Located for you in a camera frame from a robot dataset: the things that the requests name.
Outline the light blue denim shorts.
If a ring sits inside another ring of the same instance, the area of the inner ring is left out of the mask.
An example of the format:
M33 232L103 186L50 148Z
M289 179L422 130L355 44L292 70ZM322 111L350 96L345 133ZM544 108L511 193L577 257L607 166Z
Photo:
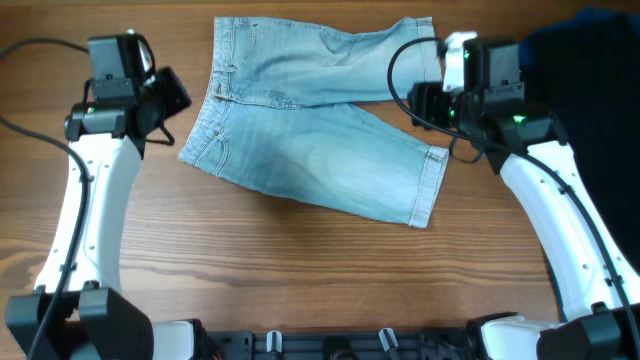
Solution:
M203 105L179 157L268 195L425 227L449 153L365 111L441 78L430 18L377 32L219 17Z

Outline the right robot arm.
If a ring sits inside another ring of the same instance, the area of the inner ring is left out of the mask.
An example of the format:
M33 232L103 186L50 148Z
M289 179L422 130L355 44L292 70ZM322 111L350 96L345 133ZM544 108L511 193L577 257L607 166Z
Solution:
M639 276L621 255L578 174L556 116L524 101L520 83L417 83L403 109L414 125L469 141L515 195L543 247L563 321L516 313L469 322L471 359L636 359Z

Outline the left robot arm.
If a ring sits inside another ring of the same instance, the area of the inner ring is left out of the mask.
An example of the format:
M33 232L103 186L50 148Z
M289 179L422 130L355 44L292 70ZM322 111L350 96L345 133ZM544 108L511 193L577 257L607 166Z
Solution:
M66 119L69 172L58 227L30 295L10 298L6 326L30 359L191 359L192 321L154 324L121 293L129 194L148 135L191 104L173 69L88 81Z

